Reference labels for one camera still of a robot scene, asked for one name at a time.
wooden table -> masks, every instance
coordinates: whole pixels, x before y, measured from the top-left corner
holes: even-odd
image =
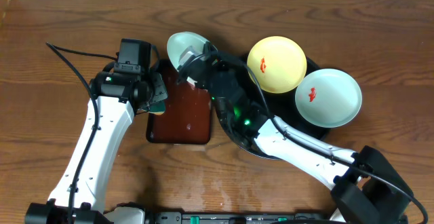
[[[200,33],[220,50],[247,52],[271,35],[289,37],[323,67],[361,85],[363,106],[326,142],[381,150],[434,214],[434,0],[11,0],[0,30],[0,222],[22,223],[44,203],[81,133],[88,97],[52,51],[101,54],[121,38],[154,43],[163,57],[173,33]],[[91,79],[107,60],[67,55]],[[331,213],[330,192],[282,161],[239,149],[213,115],[205,146],[146,141],[134,119],[113,166],[106,209]],[[415,223],[421,216],[411,205]]]

red marking on plate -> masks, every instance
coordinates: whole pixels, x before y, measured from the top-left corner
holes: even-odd
[[[309,102],[312,102],[316,96],[317,96],[317,91],[315,90],[315,88],[311,88],[311,93],[309,94],[309,98],[310,98]]]
[[[261,60],[260,60],[260,70],[263,72],[263,73],[265,73],[265,68],[266,68],[267,66],[265,65],[265,57],[263,57]]]

black tray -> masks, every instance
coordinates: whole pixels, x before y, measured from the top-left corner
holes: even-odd
[[[241,57],[241,59],[247,62],[247,57],[248,54],[245,54]],[[315,64],[310,58],[306,57],[306,59],[307,59],[306,75],[320,69],[319,66]],[[240,86],[246,91],[249,98],[257,102],[259,105],[262,105],[262,100],[260,99],[256,86],[250,79],[247,71],[239,72],[237,74],[237,80]],[[301,132],[304,132],[309,136],[312,136],[319,140],[323,140],[327,136],[328,132],[330,131],[329,128],[322,128],[309,123],[298,112],[296,107],[296,101],[295,101],[296,89],[293,89],[292,91],[286,92],[284,94],[272,94],[265,91],[262,92],[264,94],[264,97],[267,101],[271,113],[279,116],[284,122],[288,123],[293,128]],[[257,148],[254,142],[247,141],[244,138],[239,138],[236,135],[234,135],[231,132],[230,128],[228,128],[228,125],[225,123],[226,120],[224,118],[219,117],[219,121],[220,121],[220,125],[222,126],[226,134],[231,138],[231,140],[235,144],[240,146],[242,149],[259,157],[264,157],[273,160],[278,159],[276,157],[269,156],[263,153],[261,150],[259,150],[259,148]]]

yellow bowl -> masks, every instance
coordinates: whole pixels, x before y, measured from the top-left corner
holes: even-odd
[[[267,37],[250,50],[247,65],[260,87],[281,94],[293,90],[306,75],[307,62],[303,50],[286,37]]]

